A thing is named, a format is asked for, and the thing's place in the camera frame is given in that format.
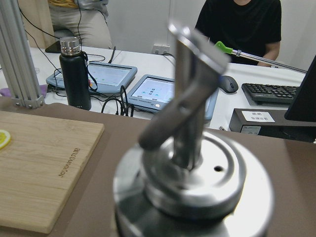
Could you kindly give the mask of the glass sauce bottle metal spout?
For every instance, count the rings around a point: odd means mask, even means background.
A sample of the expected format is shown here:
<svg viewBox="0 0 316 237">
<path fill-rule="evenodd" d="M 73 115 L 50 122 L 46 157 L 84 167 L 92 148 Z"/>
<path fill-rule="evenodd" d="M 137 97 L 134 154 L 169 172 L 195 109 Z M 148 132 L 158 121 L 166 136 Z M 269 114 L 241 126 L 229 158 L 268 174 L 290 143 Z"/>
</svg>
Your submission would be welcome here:
<svg viewBox="0 0 316 237">
<path fill-rule="evenodd" d="M 120 237 L 264 237 L 274 191 L 247 148 L 204 129 L 205 103 L 229 58 L 197 30 L 169 22 L 175 95 L 117 166 Z"/>
</svg>

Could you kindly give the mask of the blue teach pendant tablet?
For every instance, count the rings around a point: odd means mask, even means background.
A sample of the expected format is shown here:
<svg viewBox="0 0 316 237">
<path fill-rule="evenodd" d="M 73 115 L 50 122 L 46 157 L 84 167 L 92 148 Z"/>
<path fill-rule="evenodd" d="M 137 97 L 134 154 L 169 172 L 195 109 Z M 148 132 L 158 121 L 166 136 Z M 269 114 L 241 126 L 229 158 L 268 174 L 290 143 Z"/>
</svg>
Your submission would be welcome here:
<svg viewBox="0 0 316 237">
<path fill-rule="evenodd" d="M 157 113 L 174 97 L 174 79 L 144 75 L 127 93 L 125 99 L 139 111 Z"/>
<path fill-rule="evenodd" d="M 87 66 L 89 93 L 114 95 L 120 93 L 134 79 L 138 69 L 134 66 L 109 63 L 90 63 Z M 54 72 L 46 79 L 54 87 L 65 89 L 62 70 Z"/>
</svg>

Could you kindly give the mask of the black computer mouse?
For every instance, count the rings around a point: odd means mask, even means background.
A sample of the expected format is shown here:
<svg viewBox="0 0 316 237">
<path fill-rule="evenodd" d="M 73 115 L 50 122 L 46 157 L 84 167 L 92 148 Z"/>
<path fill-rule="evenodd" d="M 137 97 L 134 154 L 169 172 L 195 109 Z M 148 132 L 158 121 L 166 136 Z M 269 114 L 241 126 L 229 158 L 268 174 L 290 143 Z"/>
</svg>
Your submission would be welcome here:
<svg viewBox="0 0 316 237">
<path fill-rule="evenodd" d="M 221 76 L 219 88 L 227 94 L 233 94 L 238 91 L 239 85 L 231 76 Z"/>
</svg>

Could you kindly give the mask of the black thermos bottle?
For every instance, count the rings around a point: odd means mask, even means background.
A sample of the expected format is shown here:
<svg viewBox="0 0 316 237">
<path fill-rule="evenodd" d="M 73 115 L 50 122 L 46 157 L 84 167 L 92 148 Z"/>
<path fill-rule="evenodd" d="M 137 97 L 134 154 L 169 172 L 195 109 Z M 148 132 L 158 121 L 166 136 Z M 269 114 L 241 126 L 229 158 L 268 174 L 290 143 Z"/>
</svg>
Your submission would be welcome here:
<svg viewBox="0 0 316 237">
<path fill-rule="evenodd" d="M 81 50 L 77 37 L 61 38 L 60 47 L 59 60 L 68 105 L 89 111 L 91 109 L 91 99 L 88 84 L 87 55 Z"/>
</svg>

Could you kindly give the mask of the black keyboard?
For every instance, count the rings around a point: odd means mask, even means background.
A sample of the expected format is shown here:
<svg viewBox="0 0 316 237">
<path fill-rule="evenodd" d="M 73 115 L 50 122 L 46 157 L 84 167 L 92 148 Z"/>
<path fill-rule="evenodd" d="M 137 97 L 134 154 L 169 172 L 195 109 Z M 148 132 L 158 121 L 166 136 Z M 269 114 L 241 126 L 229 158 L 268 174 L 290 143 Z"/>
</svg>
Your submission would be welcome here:
<svg viewBox="0 0 316 237">
<path fill-rule="evenodd" d="M 272 84 L 243 83 L 243 92 L 257 104 L 287 104 L 289 105 L 298 90 L 298 86 Z"/>
</svg>

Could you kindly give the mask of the bamboo cutting board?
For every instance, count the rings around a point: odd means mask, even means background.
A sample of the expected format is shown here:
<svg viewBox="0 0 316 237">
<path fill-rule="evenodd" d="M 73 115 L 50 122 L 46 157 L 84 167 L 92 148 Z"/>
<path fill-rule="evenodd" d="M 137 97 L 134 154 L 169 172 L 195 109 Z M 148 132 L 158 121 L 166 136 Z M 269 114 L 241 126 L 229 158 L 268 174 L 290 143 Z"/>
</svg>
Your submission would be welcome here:
<svg viewBox="0 0 316 237">
<path fill-rule="evenodd" d="M 1 112 L 0 224 L 51 232 L 103 131 L 101 123 Z"/>
</svg>

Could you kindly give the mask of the seated person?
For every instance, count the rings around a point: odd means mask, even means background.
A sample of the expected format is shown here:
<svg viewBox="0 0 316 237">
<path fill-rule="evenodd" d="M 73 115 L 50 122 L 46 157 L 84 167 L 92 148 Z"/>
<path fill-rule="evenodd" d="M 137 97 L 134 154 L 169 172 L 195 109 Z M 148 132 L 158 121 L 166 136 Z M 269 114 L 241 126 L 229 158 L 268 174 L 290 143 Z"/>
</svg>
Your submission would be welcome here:
<svg viewBox="0 0 316 237">
<path fill-rule="evenodd" d="M 195 28 L 212 43 L 276 60 L 281 42 L 278 0 L 207 0 Z"/>
</svg>

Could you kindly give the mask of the lemon slice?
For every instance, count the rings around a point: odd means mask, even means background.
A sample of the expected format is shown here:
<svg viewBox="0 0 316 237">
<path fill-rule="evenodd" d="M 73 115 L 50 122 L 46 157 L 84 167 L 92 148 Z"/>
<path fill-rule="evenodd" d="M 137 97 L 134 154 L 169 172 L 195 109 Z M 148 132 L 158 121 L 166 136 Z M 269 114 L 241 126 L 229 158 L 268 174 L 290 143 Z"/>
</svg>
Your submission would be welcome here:
<svg viewBox="0 0 316 237">
<path fill-rule="evenodd" d="M 11 141 L 11 134 L 6 131 L 1 129 L 0 130 L 0 149 L 6 147 Z"/>
</svg>

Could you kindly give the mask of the purple cloth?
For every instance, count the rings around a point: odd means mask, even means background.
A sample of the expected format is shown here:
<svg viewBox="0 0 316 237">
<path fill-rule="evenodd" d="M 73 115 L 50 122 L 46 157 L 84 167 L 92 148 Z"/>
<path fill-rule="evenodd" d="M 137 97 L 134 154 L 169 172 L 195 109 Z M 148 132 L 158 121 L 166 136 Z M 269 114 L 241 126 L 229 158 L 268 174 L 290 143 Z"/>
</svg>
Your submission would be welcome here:
<svg viewBox="0 0 316 237">
<path fill-rule="evenodd" d="M 48 85 L 43 84 L 43 85 L 40 85 L 39 88 L 41 90 L 43 97 L 45 98 L 46 94 L 47 94 Z M 1 94 L 1 96 L 5 96 L 5 97 L 14 97 L 14 95 L 11 95 L 9 88 L 2 88 L 0 90 L 0 94 Z"/>
</svg>

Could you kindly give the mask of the aluminium frame post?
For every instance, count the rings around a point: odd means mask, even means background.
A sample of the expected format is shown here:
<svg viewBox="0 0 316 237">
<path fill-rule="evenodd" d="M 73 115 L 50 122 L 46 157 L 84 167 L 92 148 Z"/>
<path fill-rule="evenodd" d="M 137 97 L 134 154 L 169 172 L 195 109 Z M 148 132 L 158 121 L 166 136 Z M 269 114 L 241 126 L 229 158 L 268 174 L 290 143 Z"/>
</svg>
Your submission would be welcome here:
<svg viewBox="0 0 316 237">
<path fill-rule="evenodd" d="M 0 2 L 0 65 L 15 105 L 36 109 L 44 104 L 16 0 Z"/>
</svg>

